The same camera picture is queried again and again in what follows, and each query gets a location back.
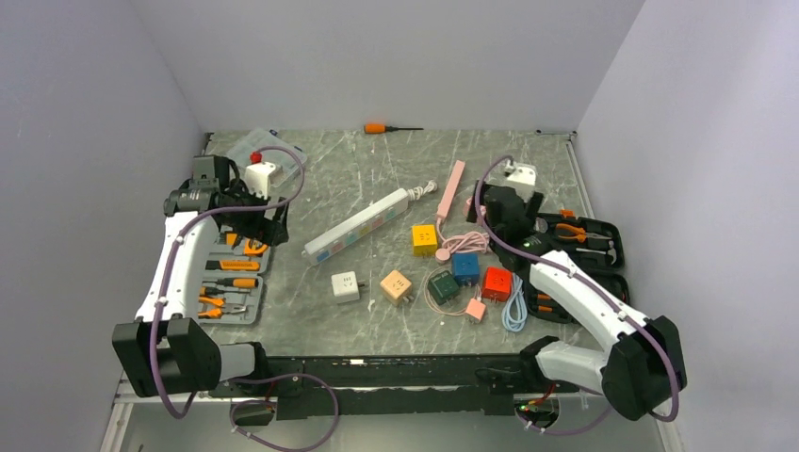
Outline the blue cube socket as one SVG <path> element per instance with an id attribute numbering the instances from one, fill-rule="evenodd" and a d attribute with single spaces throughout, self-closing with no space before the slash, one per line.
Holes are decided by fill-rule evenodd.
<path id="1" fill-rule="evenodd" d="M 476 252 L 457 252 L 451 257 L 452 277 L 460 286 L 475 286 L 480 282 L 481 269 Z"/>

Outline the red cube socket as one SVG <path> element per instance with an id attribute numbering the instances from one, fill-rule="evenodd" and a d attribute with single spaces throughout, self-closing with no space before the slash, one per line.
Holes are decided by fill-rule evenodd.
<path id="1" fill-rule="evenodd" d="M 481 283 L 481 298 L 496 303 L 506 302 L 513 293 L 514 275 L 511 271 L 489 266 Z"/>

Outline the grey tool tray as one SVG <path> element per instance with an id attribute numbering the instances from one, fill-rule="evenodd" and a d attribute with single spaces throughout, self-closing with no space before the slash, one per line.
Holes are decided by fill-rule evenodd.
<path id="1" fill-rule="evenodd" d="M 201 278 L 198 319 L 209 325 L 251 325 L 266 291 L 270 247 L 224 227 Z"/>

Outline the clear plastic screw box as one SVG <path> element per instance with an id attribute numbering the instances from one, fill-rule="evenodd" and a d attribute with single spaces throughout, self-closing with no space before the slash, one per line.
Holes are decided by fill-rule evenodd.
<path id="1" fill-rule="evenodd" d="M 252 163 L 252 153 L 265 147 L 269 147 L 269 150 L 260 154 L 262 160 L 277 167 L 277 170 L 269 177 L 272 186 L 281 186 L 299 174 L 297 162 L 287 153 L 274 150 L 274 147 L 291 150 L 305 167 L 307 155 L 301 148 L 280 139 L 276 131 L 261 128 L 253 129 L 246 136 L 238 139 L 225 155 L 236 162 L 241 170 L 244 170 Z"/>

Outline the yellow cube socket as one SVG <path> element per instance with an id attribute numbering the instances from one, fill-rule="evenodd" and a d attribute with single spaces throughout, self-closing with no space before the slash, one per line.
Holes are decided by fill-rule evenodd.
<path id="1" fill-rule="evenodd" d="M 412 227 L 412 253 L 415 257 L 433 256 L 438 248 L 438 232 L 433 224 Z"/>

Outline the black tool case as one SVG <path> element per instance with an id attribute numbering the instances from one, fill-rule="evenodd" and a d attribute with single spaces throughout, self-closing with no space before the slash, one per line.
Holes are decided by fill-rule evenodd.
<path id="1" fill-rule="evenodd" d="M 569 257 L 600 286 L 623 302 L 630 302 L 628 283 L 619 273 L 624 266 L 622 240 L 618 229 L 609 222 L 578 218 L 571 211 L 541 214 L 536 232 L 551 240 L 555 248 Z M 524 284 L 528 312 L 539 319 L 571 324 L 574 317 L 554 298 L 531 283 Z"/>

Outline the green cube socket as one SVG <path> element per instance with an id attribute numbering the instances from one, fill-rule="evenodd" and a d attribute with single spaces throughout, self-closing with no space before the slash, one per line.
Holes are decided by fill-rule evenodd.
<path id="1" fill-rule="evenodd" d="M 454 299 L 459 294 L 461 286 L 449 270 L 441 270 L 431 275 L 426 288 L 434 304 L 441 306 Z"/>

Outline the pink charger plug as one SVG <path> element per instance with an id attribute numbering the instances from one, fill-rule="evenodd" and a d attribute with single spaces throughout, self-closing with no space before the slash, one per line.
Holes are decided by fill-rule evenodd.
<path id="1" fill-rule="evenodd" d="M 486 305 L 480 299 L 471 299 L 465 307 L 464 317 L 471 323 L 479 324 L 485 313 Z"/>

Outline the white cube socket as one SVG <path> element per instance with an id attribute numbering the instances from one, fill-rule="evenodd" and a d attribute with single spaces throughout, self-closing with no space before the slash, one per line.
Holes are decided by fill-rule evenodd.
<path id="1" fill-rule="evenodd" d="M 359 300 L 361 297 L 360 290 L 363 286 L 358 280 L 355 271 L 336 273 L 331 276 L 334 301 L 338 304 Z"/>

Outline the white power strip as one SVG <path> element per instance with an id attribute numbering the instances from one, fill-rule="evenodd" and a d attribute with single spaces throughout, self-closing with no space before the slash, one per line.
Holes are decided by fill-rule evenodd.
<path id="1" fill-rule="evenodd" d="M 321 264 L 398 217 L 412 202 L 435 192 L 437 188 L 438 184 L 430 180 L 424 186 L 396 189 L 307 242 L 302 248 L 302 258 L 311 266 Z"/>

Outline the beige cube socket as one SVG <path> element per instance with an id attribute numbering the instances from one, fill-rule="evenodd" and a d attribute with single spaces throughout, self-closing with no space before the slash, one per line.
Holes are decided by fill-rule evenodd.
<path id="1" fill-rule="evenodd" d="M 407 302 L 413 291 L 413 283 L 396 269 L 380 281 L 380 287 L 383 296 L 396 307 Z"/>

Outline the pink power strip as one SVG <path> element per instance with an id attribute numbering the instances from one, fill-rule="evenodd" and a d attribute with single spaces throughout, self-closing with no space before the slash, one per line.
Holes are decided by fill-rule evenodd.
<path id="1" fill-rule="evenodd" d="M 457 193 L 458 185 L 460 184 L 464 170 L 465 170 L 465 161 L 456 160 L 453 165 L 450 176 L 448 178 L 445 189 L 443 191 L 441 201 L 438 203 L 437 206 L 435 214 L 437 221 L 443 222 L 448 217 L 448 213 L 453 204 L 454 197 Z"/>

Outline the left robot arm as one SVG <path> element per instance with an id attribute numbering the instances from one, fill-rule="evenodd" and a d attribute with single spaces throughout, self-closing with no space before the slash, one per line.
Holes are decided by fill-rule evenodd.
<path id="1" fill-rule="evenodd" d="M 193 160 L 192 174 L 164 201 L 165 236 L 151 287 L 128 323 L 112 332 L 112 347 L 140 397 L 199 393 L 233 379 L 249 396 L 271 379 L 256 343 L 220 345 L 200 326 L 206 261 L 223 227 L 268 246 L 288 239 L 289 200 L 272 200 L 277 165 L 244 170 L 219 155 Z"/>

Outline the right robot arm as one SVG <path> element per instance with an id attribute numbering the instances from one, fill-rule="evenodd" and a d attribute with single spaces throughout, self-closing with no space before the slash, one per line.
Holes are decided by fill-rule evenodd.
<path id="1" fill-rule="evenodd" d="M 651 317 L 602 287 L 565 250 L 534 230 L 536 213 L 509 186 L 476 183 L 469 221 L 488 234 L 501 264 L 552 297 L 587 330 L 597 350 L 546 336 L 520 353 L 519 378 L 532 391 L 565 382 L 606 398 L 628 420 L 648 414 L 673 422 L 687 386 L 679 331 L 667 316 Z"/>

